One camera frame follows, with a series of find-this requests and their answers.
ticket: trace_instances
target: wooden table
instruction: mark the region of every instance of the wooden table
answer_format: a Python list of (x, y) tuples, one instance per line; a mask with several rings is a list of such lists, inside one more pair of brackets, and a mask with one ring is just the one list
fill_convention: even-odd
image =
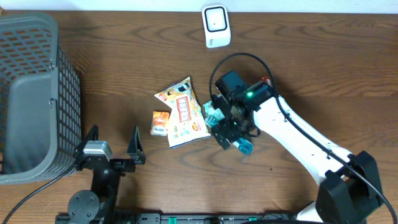
[[(118, 207), (164, 213), (297, 212), (316, 199), (303, 166), (270, 136), (243, 156), (213, 138), (169, 149), (149, 134), (152, 112), (169, 108), (154, 97), (191, 76), (201, 104), (223, 57), (250, 52), (274, 72), (280, 94), (312, 126), (354, 154), (378, 162), (385, 196), (398, 208), (398, 19), (395, 15), (230, 13), (232, 41), (207, 49), (200, 13), (49, 12), (60, 43), (80, 73), (85, 133), (93, 124), (114, 157), (127, 157), (138, 125), (147, 157), (121, 181)], [(234, 58), (250, 84), (264, 75), (250, 58)], [(43, 182), (0, 186), (0, 220)], [(91, 171), (64, 178), (26, 202), (10, 223), (53, 223), (70, 197), (89, 189)], [(391, 223), (382, 207), (369, 223)]]

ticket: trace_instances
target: gray plastic basket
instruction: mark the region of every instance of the gray plastic basket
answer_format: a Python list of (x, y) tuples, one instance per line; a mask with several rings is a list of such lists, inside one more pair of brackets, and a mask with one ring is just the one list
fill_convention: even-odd
[(0, 184), (55, 178), (80, 141), (80, 80), (57, 23), (42, 13), (1, 16)]

